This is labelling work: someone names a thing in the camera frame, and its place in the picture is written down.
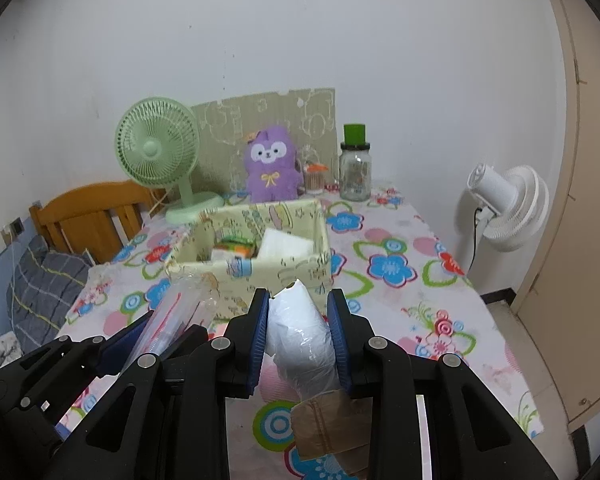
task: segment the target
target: green cap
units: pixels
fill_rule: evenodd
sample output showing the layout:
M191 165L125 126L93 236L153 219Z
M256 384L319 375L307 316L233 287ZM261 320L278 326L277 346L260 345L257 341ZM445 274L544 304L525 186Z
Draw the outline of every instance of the green cap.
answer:
M344 141L346 144L365 144L365 125L364 124L345 124Z

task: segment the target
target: clear plastic bag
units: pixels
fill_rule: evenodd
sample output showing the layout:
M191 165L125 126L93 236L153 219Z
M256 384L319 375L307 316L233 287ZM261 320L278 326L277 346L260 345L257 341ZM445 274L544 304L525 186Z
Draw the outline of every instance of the clear plastic bag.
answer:
M329 326L300 280L269 300L266 352L301 400L340 388Z
M154 314L144 327L123 370L142 354L160 355L192 324L208 328L217 300L204 276L173 278Z

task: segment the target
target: door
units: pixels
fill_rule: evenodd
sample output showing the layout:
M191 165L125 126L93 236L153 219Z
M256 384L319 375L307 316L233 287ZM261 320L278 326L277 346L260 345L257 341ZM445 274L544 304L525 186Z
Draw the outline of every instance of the door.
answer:
M562 4L576 59L576 158L554 243L518 316L577 428L600 411L600 21L584 0Z

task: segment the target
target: floor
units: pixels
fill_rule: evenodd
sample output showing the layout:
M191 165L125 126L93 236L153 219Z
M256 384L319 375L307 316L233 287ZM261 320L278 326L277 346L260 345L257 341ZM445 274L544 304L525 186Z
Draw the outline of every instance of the floor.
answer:
M578 476L578 467L567 431L567 416L544 361L524 326L506 303L491 303L487 307L513 350L536 401L544 431L533 439L533 443L560 480L574 480Z

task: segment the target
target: plush toy face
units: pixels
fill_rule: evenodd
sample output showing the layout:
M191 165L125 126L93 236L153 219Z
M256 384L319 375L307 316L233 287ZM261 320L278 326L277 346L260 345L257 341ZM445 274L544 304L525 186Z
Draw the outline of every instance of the plush toy face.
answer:
M294 168L296 147L291 142L284 126L270 126L258 132L256 138L247 145L244 165L247 172L273 171Z

